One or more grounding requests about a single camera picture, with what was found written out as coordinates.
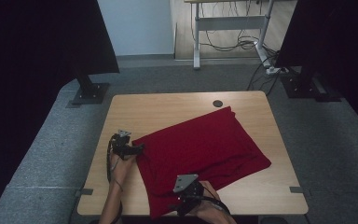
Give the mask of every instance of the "cable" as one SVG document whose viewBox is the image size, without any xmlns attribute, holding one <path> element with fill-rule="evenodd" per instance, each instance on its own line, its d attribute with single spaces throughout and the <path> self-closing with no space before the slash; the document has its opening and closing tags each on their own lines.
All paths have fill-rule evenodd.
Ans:
<svg viewBox="0 0 358 224">
<path fill-rule="evenodd" d="M 187 199 L 195 199 L 201 201 L 207 201 L 215 205 L 216 208 L 219 210 L 225 211 L 227 214 L 230 215 L 228 207 L 222 202 L 215 198 L 207 197 L 207 196 L 195 196 L 195 195 L 186 195 Z"/>
<path fill-rule="evenodd" d="M 250 6 L 251 6 L 251 3 L 252 1 L 251 0 L 248 0 L 246 1 L 246 16 L 249 15 L 249 11 L 250 11 Z M 213 6 L 213 14 L 214 14 L 214 8 L 217 6 L 217 3 Z M 237 7 L 237 4 L 235 3 L 234 4 L 234 11 L 236 12 L 237 16 L 239 16 L 239 13 L 238 13 L 238 7 Z M 203 4 L 200 5 L 200 8 L 201 8 L 201 13 L 202 13 L 202 17 L 205 17 L 204 15 L 204 11 L 203 11 Z M 232 11 L 232 5 L 230 5 L 230 10 L 231 13 L 234 15 L 234 12 Z M 190 13 L 190 19 L 192 20 L 193 18 L 193 5 L 191 4 L 191 13 Z M 191 34 L 193 36 L 193 40 L 195 40 L 195 37 L 194 37 L 194 29 L 193 29 L 193 23 L 191 22 Z M 240 33 L 238 34 L 238 38 L 237 38 L 237 45 L 235 46 L 230 46 L 230 47 L 219 47 L 219 46 L 216 46 L 212 43 L 211 41 L 211 38 L 209 37 L 209 34 L 213 34 L 215 31 L 211 32 L 211 31 L 206 31 L 205 34 L 208 38 L 208 42 L 209 44 L 206 44 L 206 43 L 200 43 L 200 45 L 203 45 L 203 46 L 210 46 L 218 51 L 231 51 L 231 50 L 234 50 L 238 47 L 241 47 L 242 49 L 252 49 L 255 47 L 255 42 L 258 42 L 259 39 L 257 37 L 254 37 L 254 36 L 250 36 L 250 35 L 243 35 L 241 36 L 242 32 L 244 32 L 243 30 L 240 31 Z M 243 40 L 244 38 L 252 38 L 253 40 Z"/>
<path fill-rule="evenodd" d="M 261 7 L 263 6 L 263 1 L 260 1 L 260 15 L 261 15 Z"/>
<path fill-rule="evenodd" d="M 117 164 L 118 164 L 118 159 L 120 159 L 120 157 L 117 158 L 115 164 L 113 164 L 113 166 L 110 167 L 110 172 L 113 173 L 113 171 L 115 170 Z"/>
<path fill-rule="evenodd" d="M 304 214 L 304 217 L 307 220 L 307 223 L 310 224 L 310 219 L 308 218 L 307 214 Z"/>
<path fill-rule="evenodd" d="M 271 57 L 272 57 L 272 56 L 266 58 L 263 62 L 261 62 L 260 65 L 257 66 L 257 68 L 255 69 L 254 73 L 253 73 L 252 76 L 251 76 L 251 80 L 249 81 L 248 87 L 246 88 L 247 91 L 249 90 L 249 88 L 250 88 L 251 85 L 253 84 L 253 83 L 252 83 L 252 80 L 255 78 L 255 74 L 256 74 L 256 72 L 258 71 L 258 69 L 260 69 L 261 65 L 263 65 L 263 63 L 264 63 L 266 60 L 270 59 Z"/>
<path fill-rule="evenodd" d="M 270 81 L 272 81 L 272 77 L 268 76 L 268 77 L 267 77 L 267 80 L 268 80 L 268 81 L 265 81 L 265 82 L 263 82 L 263 83 L 261 84 L 261 86 L 258 88 L 258 91 L 261 91 L 261 89 L 263 89 L 263 87 L 264 87 L 265 84 L 270 83 Z"/>
<path fill-rule="evenodd" d="M 277 82 L 277 80 L 278 80 L 278 76 L 279 76 L 279 74 L 281 73 L 281 68 L 275 73 L 275 80 L 274 80 L 274 82 L 272 83 L 272 85 L 271 85 L 271 87 L 269 88 L 269 91 L 266 93 L 266 96 L 268 96 L 270 93 L 271 93 L 271 91 L 272 91 L 272 88 L 274 88 L 274 86 L 275 86 L 275 83 Z"/>
<path fill-rule="evenodd" d="M 205 188 L 204 187 L 204 189 L 206 189 L 211 195 L 212 195 L 212 197 L 214 197 L 214 195 L 211 193 L 211 191 L 210 190 L 208 190 L 207 188 Z"/>
</svg>

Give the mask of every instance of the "gray floor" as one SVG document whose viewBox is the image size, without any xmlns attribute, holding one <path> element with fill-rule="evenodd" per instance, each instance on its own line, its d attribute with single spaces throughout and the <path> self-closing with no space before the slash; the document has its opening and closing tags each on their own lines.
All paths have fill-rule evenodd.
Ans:
<svg viewBox="0 0 358 224">
<path fill-rule="evenodd" d="M 78 84 L 64 86 L 2 195 L 0 223 L 70 221 L 114 95 L 245 91 L 258 60 L 202 61 L 199 71 L 191 64 L 160 56 L 119 58 L 120 74 L 91 76 L 94 82 L 111 84 L 101 105 L 67 107 Z M 255 90 L 264 80 L 254 84 Z M 262 91 L 267 92 L 271 83 Z M 305 190 L 309 223 L 358 223 L 358 116 L 345 99 L 340 103 L 288 99 L 280 81 L 268 100 Z M 305 216 L 284 217 L 289 223 L 308 223 Z"/>
</svg>

